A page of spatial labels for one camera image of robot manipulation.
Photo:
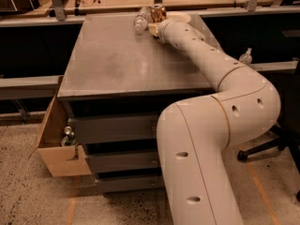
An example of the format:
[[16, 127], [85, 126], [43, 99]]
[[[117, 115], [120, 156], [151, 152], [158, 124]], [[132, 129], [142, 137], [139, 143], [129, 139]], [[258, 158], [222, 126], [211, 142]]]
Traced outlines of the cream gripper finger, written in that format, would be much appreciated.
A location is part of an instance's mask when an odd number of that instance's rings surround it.
[[149, 23], [148, 30], [154, 37], [158, 37], [158, 24], [157, 23]]

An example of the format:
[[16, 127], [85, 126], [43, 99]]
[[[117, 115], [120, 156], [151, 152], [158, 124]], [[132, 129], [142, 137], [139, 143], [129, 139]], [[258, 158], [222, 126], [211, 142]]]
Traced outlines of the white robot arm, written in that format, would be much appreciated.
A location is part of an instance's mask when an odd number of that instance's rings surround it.
[[185, 54], [214, 94], [168, 106], [157, 121], [157, 150], [174, 225], [244, 225], [223, 150], [273, 126], [277, 89], [260, 73], [212, 47], [185, 22], [166, 20], [159, 38]]

